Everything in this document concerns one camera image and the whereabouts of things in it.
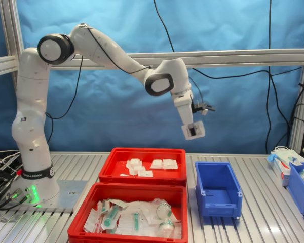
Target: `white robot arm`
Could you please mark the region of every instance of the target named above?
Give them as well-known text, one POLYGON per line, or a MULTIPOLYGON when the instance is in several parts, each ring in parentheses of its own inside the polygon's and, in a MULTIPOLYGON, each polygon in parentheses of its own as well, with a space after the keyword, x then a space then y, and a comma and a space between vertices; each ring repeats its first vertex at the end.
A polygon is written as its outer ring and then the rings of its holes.
POLYGON ((150 95, 159 96, 170 91, 186 139, 205 136, 203 123, 193 122, 193 112, 206 114, 207 109, 204 104, 195 106, 192 103, 191 84, 182 59, 164 60, 155 70, 150 69, 130 58, 112 39, 87 24, 77 25, 69 35, 47 35, 37 48, 23 51, 18 70, 17 115, 12 135, 20 149, 23 172, 11 190, 28 191, 31 199, 27 204, 49 200, 59 191, 44 134, 48 80, 52 65, 70 61, 75 54, 132 75, 150 95))

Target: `red plastic bin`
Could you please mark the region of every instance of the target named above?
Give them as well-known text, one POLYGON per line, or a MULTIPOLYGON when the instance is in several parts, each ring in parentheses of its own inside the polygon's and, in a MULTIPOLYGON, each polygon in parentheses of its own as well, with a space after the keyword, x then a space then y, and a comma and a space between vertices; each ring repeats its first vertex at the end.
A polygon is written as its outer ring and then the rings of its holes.
POLYGON ((187 243, 188 226, 186 187, 96 183, 91 187, 86 199, 73 219, 67 234, 69 236, 70 243, 187 243), (96 209, 98 201, 107 198, 115 198, 124 201, 152 201, 154 198, 165 199, 171 205, 173 214, 178 220, 181 220, 182 239, 84 232, 83 226, 86 223, 91 209, 96 209))
POLYGON ((133 183, 153 185, 186 185, 186 157, 183 149, 161 148, 114 148, 99 173, 100 182, 133 183), (175 159, 177 170, 152 169, 153 177, 120 176, 129 174, 126 168, 127 160, 139 158, 146 170, 154 159, 175 159))

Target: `aluminum work surface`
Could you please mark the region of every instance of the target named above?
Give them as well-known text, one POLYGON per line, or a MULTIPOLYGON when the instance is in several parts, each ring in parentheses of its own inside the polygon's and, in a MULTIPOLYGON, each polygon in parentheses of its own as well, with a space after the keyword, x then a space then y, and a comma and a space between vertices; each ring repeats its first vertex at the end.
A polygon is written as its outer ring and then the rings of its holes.
MULTIPOLYGON (((56 177, 88 180, 79 209, 109 153, 51 153, 56 177)), ((304 217, 263 155, 187 154, 189 243, 300 242, 304 217), (196 161, 229 161, 243 191, 240 219, 200 220, 195 195, 196 161)), ((68 242, 67 229, 75 213, 7 211, 0 222, 0 242, 68 242)))

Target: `small white box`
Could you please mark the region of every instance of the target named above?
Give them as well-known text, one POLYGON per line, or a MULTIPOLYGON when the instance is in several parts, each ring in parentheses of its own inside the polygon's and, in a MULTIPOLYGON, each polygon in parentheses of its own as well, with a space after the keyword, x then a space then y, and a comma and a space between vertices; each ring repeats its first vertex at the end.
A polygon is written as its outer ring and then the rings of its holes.
POLYGON ((274 158, 272 162, 269 162, 273 167, 276 176, 278 177, 282 186, 288 186, 290 168, 284 164, 279 158, 274 158))

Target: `blue plastic bin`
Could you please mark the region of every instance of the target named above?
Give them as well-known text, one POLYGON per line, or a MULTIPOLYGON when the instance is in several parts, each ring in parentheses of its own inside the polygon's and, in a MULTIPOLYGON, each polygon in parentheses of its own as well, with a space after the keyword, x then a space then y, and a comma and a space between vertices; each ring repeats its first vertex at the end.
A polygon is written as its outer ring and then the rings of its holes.
POLYGON ((300 171, 304 169, 304 163, 302 164, 302 166, 295 166, 292 163, 289 163, 290 176, 287 188, 299 211, 304 215, 304 181, 299 175, 300 171))
POLYGON ((196 197, 202 217, 241 216, 242 191, 230 163, 196 162, 196 197))

